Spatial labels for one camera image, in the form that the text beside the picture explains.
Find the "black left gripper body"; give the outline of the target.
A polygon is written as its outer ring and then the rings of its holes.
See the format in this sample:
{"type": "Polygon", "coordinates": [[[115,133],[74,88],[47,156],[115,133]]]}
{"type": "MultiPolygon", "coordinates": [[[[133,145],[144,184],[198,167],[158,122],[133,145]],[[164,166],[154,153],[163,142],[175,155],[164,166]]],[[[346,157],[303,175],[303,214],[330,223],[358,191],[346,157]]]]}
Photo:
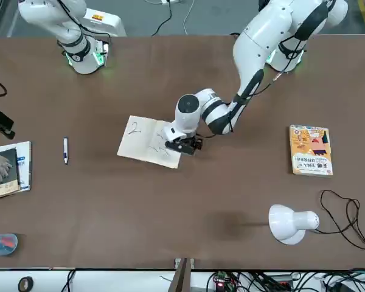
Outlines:
{"type": "Polygon", "coordinates": [[[183,144],[183,145],[187,145],[187,146],[200,146],[201,145],[201,139],[196,136],[187,137],[184,139],[178,139],[177,142],[179,144],[183,144]]]}

